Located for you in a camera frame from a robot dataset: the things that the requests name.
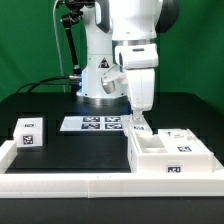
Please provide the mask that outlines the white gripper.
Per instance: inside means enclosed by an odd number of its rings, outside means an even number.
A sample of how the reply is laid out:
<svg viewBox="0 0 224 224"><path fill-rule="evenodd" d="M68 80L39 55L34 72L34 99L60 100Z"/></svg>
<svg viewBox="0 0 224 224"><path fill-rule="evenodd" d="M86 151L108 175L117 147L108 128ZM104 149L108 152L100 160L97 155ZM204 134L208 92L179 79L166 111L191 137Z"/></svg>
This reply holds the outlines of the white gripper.
<svg viewBox="0 0 224 224"><path fill-rule="evenodd" d="M149 111L153 106L155 71L153 69L127 70L126 78L128 100L133 110L132 121L143 122L143 111Z"/></svg>

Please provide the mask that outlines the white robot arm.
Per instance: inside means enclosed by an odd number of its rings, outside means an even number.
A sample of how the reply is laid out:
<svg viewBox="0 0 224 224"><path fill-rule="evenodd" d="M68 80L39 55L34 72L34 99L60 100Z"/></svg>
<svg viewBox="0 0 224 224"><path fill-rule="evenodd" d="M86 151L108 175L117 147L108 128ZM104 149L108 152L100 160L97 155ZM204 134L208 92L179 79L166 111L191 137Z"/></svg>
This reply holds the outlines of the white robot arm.
<svg viewBox="0 0 224 224"><path fill-rule="evenodd" d="M80 95L92 102L126 97L140 124L153 106L159 33L179 16L178 0L93 0L82 8L87 66Z"/></svg>

